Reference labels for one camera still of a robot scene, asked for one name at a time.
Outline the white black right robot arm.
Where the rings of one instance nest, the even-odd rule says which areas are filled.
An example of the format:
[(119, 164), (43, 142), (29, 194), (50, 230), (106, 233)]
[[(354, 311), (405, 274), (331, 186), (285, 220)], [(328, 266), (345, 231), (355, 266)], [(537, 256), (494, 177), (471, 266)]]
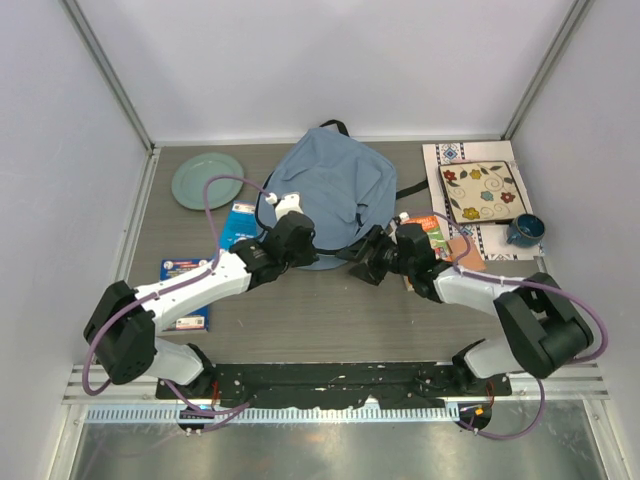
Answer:
[(498, 319), (500, 337), (472, 343), (452, 359), (448, 385), (462, 394), (475, 394), (488, 379), (511, 372), (545, 379), (593, 344), (591, 328), (550, 275), (499, 277), (466, 270), (438, 258), (418, 224), (403, 224), (392, 234), (374, 226), (337, 256), (352, 263), (350, 275), (368, 284), (398, 274), (422, 298)]

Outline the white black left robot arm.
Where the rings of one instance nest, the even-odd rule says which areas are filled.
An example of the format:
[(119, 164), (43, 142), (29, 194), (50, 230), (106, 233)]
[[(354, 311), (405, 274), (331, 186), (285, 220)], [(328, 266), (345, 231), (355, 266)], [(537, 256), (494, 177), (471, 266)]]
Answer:
[(289, 212), (263, 239), (242, 240), (169, 280), (111, 284), (84, 329), (88, 358), (99, 361), (109, 384), (148, 375), (188, 398), (205, 397), (216, 380), (213, 364), (197, 346), (169, 342), (161, 332), (186, 314), (275, 281), (289, 267), (314, 263), (314, 236), (309, 217)]

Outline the light blue student backpack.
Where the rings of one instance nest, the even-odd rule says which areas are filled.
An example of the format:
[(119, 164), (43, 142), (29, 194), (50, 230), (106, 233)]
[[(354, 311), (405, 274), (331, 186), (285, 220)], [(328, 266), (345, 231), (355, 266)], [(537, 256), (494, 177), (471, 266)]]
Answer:
[(396, 201), (427, 187), (422, 180), (399, 189), (394, 165), (351, 138), (345, 124), (335, 119), (308, 130), (263, 184), (279, 197), (300, 194), (303, 213), (315, 224), (318, 260), (308, 267), (311, 271), (344, 265), (337, 257), (340, 250), (372, 227), (388, 226)]

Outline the light blue treehouse book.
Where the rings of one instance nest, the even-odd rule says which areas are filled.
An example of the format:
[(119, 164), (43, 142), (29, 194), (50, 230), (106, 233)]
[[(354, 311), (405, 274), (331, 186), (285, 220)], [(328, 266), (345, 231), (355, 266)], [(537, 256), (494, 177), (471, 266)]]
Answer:
[(220, 248), (229, 250), (238, 241), (255, 238), (256, 235), (255, 205), (234, 201), (220, 235)]

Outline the orange treehouse book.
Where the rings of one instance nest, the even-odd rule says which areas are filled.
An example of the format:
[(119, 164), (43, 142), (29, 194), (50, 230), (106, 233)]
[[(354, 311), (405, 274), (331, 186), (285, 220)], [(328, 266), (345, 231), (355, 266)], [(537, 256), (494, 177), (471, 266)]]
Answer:
[(408, 219), (398, 230), (402, 274), (422, 298), (441, 303), (437, 277), (452, 267), (451, 252), (435, 216)]

